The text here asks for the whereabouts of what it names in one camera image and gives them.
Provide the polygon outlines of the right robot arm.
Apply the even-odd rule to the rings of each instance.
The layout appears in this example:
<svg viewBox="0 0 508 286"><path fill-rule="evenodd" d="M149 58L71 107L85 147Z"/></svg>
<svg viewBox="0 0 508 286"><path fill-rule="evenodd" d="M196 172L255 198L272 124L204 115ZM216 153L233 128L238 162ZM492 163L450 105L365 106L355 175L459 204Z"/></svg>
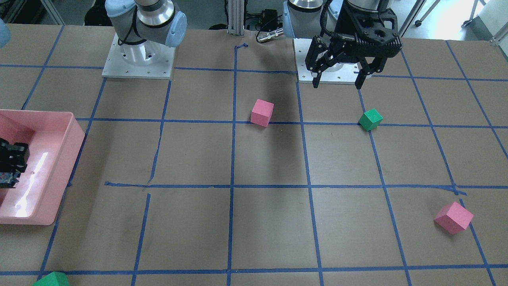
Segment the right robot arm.
<svg viewBox="0 0 508 286"><path fill-rule="evenodd" d="M115 46L126 63L150 65L163 50L178 47L187 17L172 0L107 0L107 16L116 32ZM28 145L1 139L1 188L14 188L27 169Z"/></svg>

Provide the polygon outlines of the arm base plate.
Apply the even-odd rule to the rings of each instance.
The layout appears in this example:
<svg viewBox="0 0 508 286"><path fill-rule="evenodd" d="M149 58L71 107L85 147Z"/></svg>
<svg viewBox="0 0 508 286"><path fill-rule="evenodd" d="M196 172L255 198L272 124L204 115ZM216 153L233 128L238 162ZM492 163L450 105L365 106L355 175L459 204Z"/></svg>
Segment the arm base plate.
<svg viewBox="0 0 508 286"><path fill-rule="evenodd" d="M125 79L171 79L176 48L146 41L118 45L114 35L102 76Z"/></svg>
<svg viewBox="0 0 508 286"><path fill-rule="evenodd" d="M296 61L299 83L312 83L313 80L312 73L310 70L307 70L305 65L305 58L311 43L311 39L293 39L294 58ZM360 67L361 65L358 63L336 64L323 72L320 83L353 85L358 76Z"/></svg>

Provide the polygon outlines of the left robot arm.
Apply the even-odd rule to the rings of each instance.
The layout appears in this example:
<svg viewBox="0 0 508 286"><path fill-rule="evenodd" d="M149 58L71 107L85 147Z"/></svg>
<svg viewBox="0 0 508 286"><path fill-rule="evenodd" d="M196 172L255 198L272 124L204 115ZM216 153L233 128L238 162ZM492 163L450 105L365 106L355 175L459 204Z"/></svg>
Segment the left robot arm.
<svg viewBox="0 0 508 286"><path fill-rule="evenodd" d="M282 19L286 37L310 40L304 65L314 88L332 67L357 64L361 89L403 48L389 0L287 0Z"/></svg>

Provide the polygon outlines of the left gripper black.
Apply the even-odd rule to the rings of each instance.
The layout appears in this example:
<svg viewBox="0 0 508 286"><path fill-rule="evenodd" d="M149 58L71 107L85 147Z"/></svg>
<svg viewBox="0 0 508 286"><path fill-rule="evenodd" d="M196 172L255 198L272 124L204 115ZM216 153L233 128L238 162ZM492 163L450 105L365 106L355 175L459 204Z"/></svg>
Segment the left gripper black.
<svg viewBox="0 0 508 286"><path fill-rule="evenodd" d="M388 58L403 48L397 16L390 2L343 2L334 30L327 27L333 16L331 2L324 2L319 17L319 35L312 38L305 65L319 87L322 73L337 63L360 63L356 89L361 89L374 72L383 71Z"/></svg>

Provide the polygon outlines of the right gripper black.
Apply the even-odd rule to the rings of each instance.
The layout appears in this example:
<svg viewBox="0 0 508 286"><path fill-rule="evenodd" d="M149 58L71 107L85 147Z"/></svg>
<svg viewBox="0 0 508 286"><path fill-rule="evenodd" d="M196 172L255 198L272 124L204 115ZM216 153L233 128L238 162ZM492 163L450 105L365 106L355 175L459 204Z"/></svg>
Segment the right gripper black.
<svg viewBox="0 0 508 286"><path fill-rule="evenodd" d="M0 139L0 188L15 188L20 173L27 169L29 145L16 142L13 145L3 138Z"/></svg>

